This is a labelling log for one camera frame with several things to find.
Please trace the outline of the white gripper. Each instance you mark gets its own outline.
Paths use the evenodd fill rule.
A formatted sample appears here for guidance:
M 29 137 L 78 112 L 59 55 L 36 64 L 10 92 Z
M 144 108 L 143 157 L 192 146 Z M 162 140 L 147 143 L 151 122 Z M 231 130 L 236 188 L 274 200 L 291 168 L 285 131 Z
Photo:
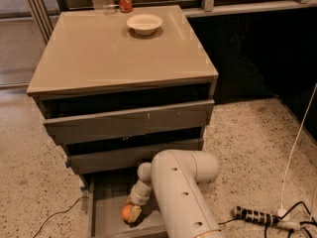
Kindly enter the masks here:
M 130 195 L 127 197 L 126 204 L 134 204 L 130 207 L 128 223 L 135 223 L 142 213 L 141 206 L 145 205 L 152 193 L 152 186 L 148 182 L 137 182 L 131 189 Z

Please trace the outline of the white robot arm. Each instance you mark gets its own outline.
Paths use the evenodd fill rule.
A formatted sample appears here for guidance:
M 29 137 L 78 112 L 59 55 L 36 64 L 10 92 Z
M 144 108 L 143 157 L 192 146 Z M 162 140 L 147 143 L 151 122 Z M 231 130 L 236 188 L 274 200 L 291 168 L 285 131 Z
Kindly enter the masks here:
M 168 238 L 225 238 L 199 186 L 213 182 L 219 163 L 202 151 L 164 150 L 138 167 L 134 184 L 122 209 L 132 224 L 151 196 L 157 199 Z

